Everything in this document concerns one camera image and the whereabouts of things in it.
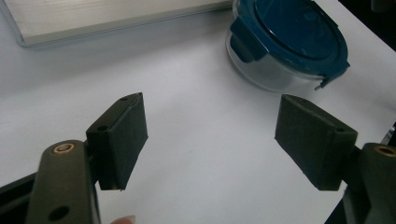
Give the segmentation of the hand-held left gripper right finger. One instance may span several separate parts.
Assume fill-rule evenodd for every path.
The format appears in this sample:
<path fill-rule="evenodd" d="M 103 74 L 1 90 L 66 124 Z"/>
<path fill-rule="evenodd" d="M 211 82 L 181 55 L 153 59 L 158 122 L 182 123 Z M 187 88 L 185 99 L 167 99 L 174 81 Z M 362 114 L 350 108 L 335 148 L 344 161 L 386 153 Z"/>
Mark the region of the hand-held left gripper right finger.
<path fill-rule="evenodd" d="M 336 191 L 358 133 L 310 101 L 281 96 L 275 140 L 319 190 Z"/>

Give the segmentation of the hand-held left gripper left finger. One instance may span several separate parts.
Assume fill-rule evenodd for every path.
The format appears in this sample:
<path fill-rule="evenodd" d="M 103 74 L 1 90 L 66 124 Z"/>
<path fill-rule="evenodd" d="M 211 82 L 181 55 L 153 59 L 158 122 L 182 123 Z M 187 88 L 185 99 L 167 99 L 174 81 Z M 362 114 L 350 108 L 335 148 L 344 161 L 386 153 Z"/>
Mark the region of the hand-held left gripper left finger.
<path fill-rule="evenodd" d="M 101 190 L 126 189 L 148 140 L 143 93 L 121 97 L 86 131 Z"/>

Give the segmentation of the round clear glass container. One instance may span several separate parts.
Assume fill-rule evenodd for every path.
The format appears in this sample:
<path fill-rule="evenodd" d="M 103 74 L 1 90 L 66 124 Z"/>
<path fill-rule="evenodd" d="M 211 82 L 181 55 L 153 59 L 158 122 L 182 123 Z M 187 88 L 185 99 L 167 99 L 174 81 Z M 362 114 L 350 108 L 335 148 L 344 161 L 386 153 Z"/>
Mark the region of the round clear glass container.
<path fill-rule="evenodd" d="M 245 63 L 235 51 L 236 42 L 236 37 L 231 32 L 228 32 L 226 49 L 231 62 L 247 81 L 262 89 L 275 92 L 310 91 L 322 80 L 322 77 L 304 74 L 287 67 L 269 54 L 266 54 L 258 61 Z"/>

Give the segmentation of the glass container with blue lid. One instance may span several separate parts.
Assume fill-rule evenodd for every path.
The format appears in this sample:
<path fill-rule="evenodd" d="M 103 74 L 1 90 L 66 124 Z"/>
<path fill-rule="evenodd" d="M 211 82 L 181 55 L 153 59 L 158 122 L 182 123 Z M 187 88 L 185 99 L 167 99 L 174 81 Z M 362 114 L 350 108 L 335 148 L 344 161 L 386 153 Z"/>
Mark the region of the glass container with blue lid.
<path fill-rule="evenodd" d="M 269 54 L 304 74 L 322 77 L 321 88 L 349 67 L 338 25 L 314 0 L 233 0 L 229 28 L 236 53 L 249 63 Z"/>

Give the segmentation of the light wooden board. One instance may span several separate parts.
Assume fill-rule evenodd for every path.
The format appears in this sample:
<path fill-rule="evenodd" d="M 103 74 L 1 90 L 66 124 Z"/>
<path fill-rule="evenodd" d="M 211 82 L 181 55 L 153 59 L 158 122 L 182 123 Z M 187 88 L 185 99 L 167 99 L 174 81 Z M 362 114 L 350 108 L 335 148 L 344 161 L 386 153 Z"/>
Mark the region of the light wooden board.
<path fill-rule="evenodd" d="M 24 47 L 230 7 L 233 0 L 0 0 Z"/>

